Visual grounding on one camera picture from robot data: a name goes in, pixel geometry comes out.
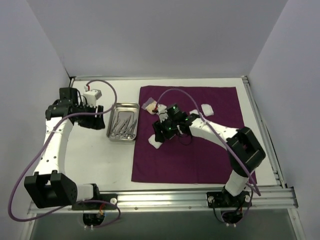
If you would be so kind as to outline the steel instrument tray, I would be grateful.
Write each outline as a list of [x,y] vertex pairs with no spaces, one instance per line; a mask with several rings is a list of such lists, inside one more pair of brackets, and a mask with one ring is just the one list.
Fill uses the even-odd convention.
[[129,143],[136,140],[140,105],[117,102],[111,110],[106,136],[110,141]]

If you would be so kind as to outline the steel forceps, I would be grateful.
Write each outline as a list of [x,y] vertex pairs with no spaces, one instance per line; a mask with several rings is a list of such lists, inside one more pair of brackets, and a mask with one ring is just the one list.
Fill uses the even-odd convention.
[[120,136],[120,127],[122,123],[123,123],[123,119],[120,117],[119,114],[114,117],[111,128],[110,128],[110,133],[109,133],[110,139],[118,138]]
[[121,138],[125,140],[133,140],[135,138],[135,127],[137,124],[137,120],[135,116],[132,114],[124,121],[124,125],[121,129]]

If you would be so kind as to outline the purple surgical cloth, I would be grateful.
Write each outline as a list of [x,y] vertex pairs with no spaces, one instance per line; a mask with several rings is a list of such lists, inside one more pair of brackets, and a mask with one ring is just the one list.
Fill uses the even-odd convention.
[[[202,104],[212,107],[214,114],[207,120],[231,127],[243,128],[244,120],[235,87],[144,86],[140,88],[139,105],[149,98],[170,106],[177,104],[189,113]],[[141,109],[133,154],[131,180],[139,183],[225,184],[232,172],[227,151],[199,137],[175,136],[156,149],[149,143],[153,123],[158,120]]]

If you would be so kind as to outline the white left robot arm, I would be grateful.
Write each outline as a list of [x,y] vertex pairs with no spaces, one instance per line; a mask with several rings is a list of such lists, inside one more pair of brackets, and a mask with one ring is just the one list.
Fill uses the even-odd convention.
[[26,176],[24,187],[39,209],[69,206],[82,201],[90,210],[100,206],[101,197],[95,183],[77,185],[66,176],[65,157],[74,124],[101,130],[105,128],[103,106],[97,105],[100,90],[89,89],[84,94],[73,87],[59,89],[59,99],[45,111],[47,146],[32,176]]

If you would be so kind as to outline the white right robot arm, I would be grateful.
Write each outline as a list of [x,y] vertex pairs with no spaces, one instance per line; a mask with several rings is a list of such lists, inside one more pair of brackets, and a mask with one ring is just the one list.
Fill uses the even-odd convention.
[[266,157],[260,142],[248,127],[233,128],[205,119],[201,113],[187,114],[177,104],[152,110],[158,120],[152,124],[154,135],[150,141],[157,149],[166,140],[178,135],[201,138],[221,146],[227,151],[232,168],[222,193],[223,203],[234,206],[240,201],[240,193],[249,183],[252,173]]

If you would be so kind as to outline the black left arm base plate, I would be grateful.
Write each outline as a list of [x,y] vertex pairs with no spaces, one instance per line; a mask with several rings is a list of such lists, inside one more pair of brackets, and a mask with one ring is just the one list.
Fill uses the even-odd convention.
[[97,199],[85,200],[74,204],[73,211],[116,210],[118,194],[102,193]]

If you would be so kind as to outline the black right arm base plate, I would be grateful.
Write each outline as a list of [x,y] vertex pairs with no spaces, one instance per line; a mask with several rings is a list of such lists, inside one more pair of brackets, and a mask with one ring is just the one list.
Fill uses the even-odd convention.
[[209,191],[206,193],[209,208],[240,208],[249,205],[250,193],[242,191],[237,196],[232,196],[227,191]]

